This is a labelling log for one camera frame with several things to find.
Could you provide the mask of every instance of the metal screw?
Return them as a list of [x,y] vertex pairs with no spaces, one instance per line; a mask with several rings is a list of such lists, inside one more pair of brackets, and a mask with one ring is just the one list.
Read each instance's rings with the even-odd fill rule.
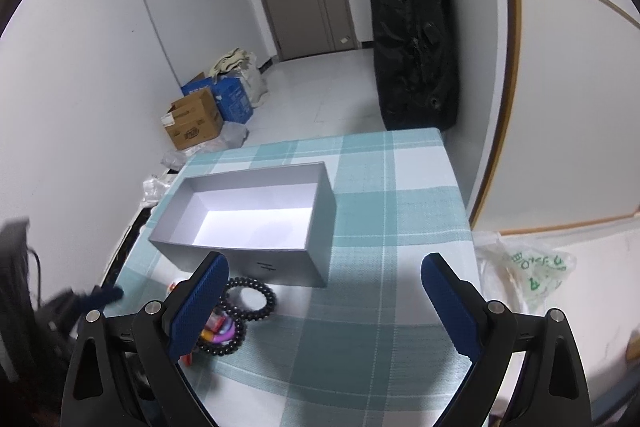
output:
[[504,313],[504,304],[502,304],[500,301],[491,301],[489,302],[489,311],[495,313],[496,315]]
[[564,321],[564,314],[560,310],[551,310],[549,315],[551,315],[551,318],[556,322]]
[[100,318],[100,312],[98,310],[91,310],[86,314],[87,322],[95,322]]
[[145,312],[147,312],[149,315],[154,315],[160,311],[160,308],[162,308],[161,303],[159,303],[158,301],[151,301],[146,304]]

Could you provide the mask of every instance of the white label on box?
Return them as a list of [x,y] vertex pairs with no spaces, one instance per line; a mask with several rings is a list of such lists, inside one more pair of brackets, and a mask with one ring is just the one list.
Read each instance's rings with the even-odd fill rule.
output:
[[170,112],[164,115],[160,119],[160,121],[162,122],[162,125],[164,125],[165,127],[171,127],[173,124],[175,124],[174,115],[172,115]]

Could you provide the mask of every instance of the box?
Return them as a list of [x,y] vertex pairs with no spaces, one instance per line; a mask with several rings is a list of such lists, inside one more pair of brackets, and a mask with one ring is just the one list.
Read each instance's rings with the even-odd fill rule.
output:
[[214,139],[224,123],[208,89],[176,100],[161,121],[178,150]]
[[218,81],[214,82],[213,77],[205,78],[204,73],[201,73],[181,89],[183,94],[189,94],[206,88],[215,97],[223,120],[246,123],[254,113],[240,78],[232,74],[219,76]]
[[149,241],[193,272],[210,251],[233,275],[294,286],[326,286],[335,197],[324,163],[185,178]]

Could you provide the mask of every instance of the blue cardboard box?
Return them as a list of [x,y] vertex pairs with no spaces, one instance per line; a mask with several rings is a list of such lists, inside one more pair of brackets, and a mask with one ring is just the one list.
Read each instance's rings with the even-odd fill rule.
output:
[[217,82],[214,82],[211,76],[196,77],[181,89],[184,96],[200,89],[210,89],[225,121],[246,123],[254,113],[242,82],[236,76],[219,76]]

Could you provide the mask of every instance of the open gray box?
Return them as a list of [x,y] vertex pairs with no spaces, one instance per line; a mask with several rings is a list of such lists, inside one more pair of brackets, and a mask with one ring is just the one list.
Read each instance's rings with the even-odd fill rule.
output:
[[149,241],[193,272],[210,251],[233,275],[293,286],[326,286],[335,197],[324,163],[185,178]]

